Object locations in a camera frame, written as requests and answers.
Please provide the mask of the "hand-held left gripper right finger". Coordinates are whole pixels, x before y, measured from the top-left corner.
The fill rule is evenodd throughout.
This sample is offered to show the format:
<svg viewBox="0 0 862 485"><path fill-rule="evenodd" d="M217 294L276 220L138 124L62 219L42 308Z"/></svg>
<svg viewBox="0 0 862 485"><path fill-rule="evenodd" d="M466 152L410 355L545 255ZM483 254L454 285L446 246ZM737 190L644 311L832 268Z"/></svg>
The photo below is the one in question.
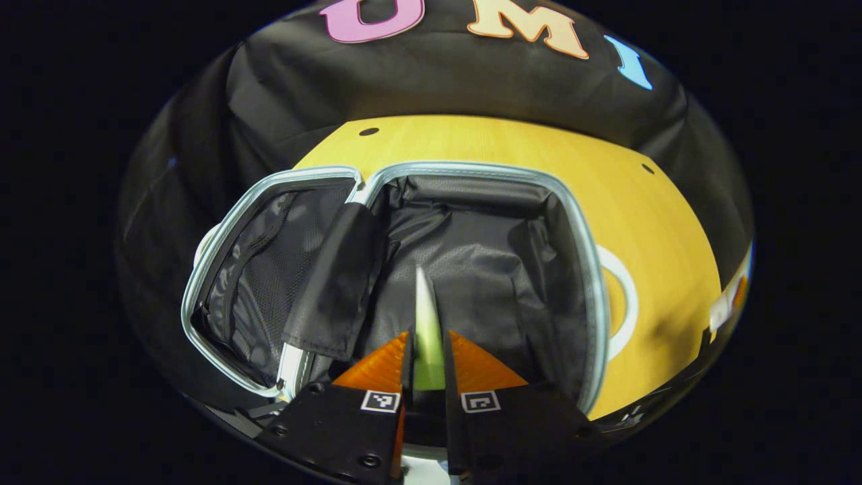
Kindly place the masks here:
<svg viewBox="0 0 862 485"><path fill-rule="evenodd" d="M446 447L457 484L551 484L597 451L597 428L551 383L528 383L444 332Z"/></svg>

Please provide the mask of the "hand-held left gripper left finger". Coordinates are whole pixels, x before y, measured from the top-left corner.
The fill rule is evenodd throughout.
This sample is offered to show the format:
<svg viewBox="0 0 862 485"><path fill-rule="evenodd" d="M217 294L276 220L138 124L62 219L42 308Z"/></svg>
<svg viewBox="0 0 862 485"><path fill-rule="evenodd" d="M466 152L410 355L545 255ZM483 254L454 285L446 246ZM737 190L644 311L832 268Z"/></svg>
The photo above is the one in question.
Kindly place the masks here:
<svg viewBox="0 0 862 485"><path fill-rule="evenodd" d="M401 477L412 372L413 332L404 331L332 383L308 384L256 442L335 483L392 484Z"/></svg>

